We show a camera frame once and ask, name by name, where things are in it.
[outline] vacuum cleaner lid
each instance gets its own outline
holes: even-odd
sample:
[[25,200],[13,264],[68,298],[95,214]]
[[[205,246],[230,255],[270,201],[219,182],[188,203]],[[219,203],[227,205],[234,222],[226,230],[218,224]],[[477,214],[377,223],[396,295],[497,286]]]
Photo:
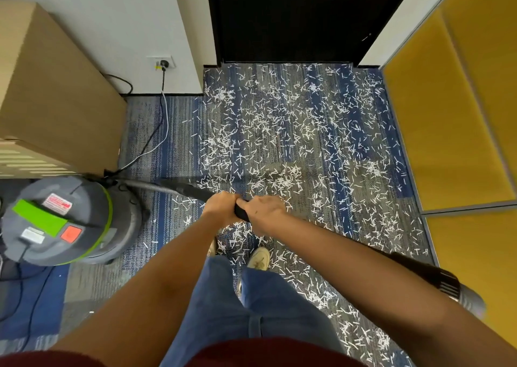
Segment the vacuum cleaner lid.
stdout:
[[107,190],[80,176],[40,179],[24,188],[2,218],[6,256],[61,265],[92,252],[110,231]]

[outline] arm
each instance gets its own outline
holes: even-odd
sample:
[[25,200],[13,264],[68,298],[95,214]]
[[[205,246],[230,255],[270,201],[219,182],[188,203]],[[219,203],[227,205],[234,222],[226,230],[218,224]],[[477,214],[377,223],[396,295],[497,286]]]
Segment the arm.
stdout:
[[239,221],[237,197],[212,196],[199,220],[51,349],[85,354],[107,367],[157,367],[178,332],[211,241],[220,228]]
[[420,367],[514,365],[517,350],[404,266],[287,214],[279,197],[237,200],[254,231],[280,240]]

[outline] power outlet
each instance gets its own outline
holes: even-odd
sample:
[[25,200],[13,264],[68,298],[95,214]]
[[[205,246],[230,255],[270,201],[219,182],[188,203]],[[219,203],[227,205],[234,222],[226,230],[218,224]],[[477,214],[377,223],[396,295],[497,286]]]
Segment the power outlet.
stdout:
[[176,67],[176,64],[174,63],[174,60],[171,56],[168,57],[147,57],[149,60],[149,64],[152,66],[152,69],[154,70],[160,70],[160,61],[166,60],[169,63],[169,67],[167,69],[174,69]]

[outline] hand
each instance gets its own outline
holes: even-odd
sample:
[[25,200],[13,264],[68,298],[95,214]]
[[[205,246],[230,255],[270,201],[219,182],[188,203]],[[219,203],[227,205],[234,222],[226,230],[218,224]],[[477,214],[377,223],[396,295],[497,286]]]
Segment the hand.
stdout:
[[251,201],[244,201],[239,197],[237,205],[246,211],[253,226],[253,232],[259,236],[267,234],[268,225],[274,224],[277,215],[287,213],[284,201],[275,195],[256,195]]
[[231,194],[227,191],[214,194],[206,202],[201,216],[213,216],[220,221],[221,228],[242,221],[235,215],[237,199],[240,199],[238,194]]

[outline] maroon shirt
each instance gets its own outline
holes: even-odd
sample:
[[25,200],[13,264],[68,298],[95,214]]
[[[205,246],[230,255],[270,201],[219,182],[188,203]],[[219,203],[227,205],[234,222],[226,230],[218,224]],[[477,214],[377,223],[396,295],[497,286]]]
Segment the maroon shirt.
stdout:
[[[338,365],[364,367],[346,355],[290,338],[245,338],[212,345],[186,367],[285,367]],[[91,357],[63,351],[36,351],[0,358],[2,367],[106,367]]]

